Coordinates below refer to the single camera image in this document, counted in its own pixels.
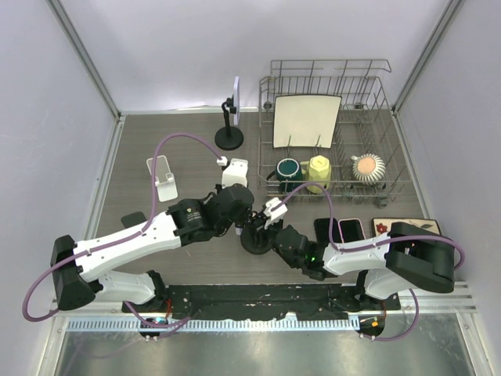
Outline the black case phone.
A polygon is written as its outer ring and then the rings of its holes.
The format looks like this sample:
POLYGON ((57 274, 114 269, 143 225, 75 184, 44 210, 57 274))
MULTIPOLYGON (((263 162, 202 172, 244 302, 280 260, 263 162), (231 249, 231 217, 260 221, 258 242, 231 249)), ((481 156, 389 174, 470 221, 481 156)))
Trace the black case phone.
MULTIPOLYGON (((319 251, 320 249, 324 249, 329 243, 329 231, 330 228, 330 218, 322 218, 314 220, 314 229, 316 235, 316 245, 315 251, 319 251)), ((333 228, 332 228, 332 238, 334 243, 342 243, 342 237, 340 228, 338 226, 338 222, 336 219, 333 219, 333 228)))

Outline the white phone stand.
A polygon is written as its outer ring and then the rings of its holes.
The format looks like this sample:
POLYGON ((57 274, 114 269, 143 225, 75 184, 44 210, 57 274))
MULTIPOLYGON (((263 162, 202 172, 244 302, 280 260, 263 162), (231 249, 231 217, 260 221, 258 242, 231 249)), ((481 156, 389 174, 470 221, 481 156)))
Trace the white phone stand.
POLYGON ((174 173, 164 155, 157 157, 155 169, 155 187, 159 202, 172 201, 178 197, 174 173))

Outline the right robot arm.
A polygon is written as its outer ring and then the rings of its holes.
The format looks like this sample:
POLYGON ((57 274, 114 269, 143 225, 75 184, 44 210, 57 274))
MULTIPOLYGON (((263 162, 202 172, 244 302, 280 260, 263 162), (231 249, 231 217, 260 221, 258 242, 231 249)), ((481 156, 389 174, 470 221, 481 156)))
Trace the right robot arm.
POLYGON ((458 248, 454 242, 405 222, 394 222, 372 238, 322 243, 281 221, 268 224, 254 219, 244 226, 240 243, 252 255, 274 251, 290 268, 313 280, 357 272, 353 298, 362 309, 372 309, 404 290, 448 294, 455 287, 458 248))

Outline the pink case phone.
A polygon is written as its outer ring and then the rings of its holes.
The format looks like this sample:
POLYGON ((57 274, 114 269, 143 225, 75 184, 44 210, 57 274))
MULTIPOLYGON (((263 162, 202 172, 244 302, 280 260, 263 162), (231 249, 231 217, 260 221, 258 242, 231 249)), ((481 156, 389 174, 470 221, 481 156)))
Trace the pink case phone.
POLYGON ((366 236, 359 219, 342 219, 339 221, 341 239, 344 243, 365 240, 366 236))

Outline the black round phone stand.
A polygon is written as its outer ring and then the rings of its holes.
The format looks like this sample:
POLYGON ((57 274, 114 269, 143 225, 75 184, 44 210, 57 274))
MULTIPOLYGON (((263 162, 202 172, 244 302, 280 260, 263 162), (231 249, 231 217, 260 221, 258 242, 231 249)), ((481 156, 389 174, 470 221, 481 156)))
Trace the black round phone stand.
POLYGON ((252 255, 264 255, 271 251, 280 226, 270 226, 265 229, 263 226, 246 226, 240 235, 240 243, 244 250, 252 255))

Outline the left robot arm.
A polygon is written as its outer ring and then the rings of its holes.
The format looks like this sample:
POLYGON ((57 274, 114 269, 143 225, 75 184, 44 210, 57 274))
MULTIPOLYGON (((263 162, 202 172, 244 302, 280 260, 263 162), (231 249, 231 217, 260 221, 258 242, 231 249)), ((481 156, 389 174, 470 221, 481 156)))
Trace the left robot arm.
POLYGON ((183 199, 152 222, 111 235, 81 241, 69 235, 57 238, 50 265, 58 309, 79 309, 102 299, 128 301, 151 313, 161 311, 167 294, 158 274, 127 274, 116 268, 159 251, 221 237, 231 226, 243 226, 253 204, 251 191, 235 184, 204 199, 183 199))

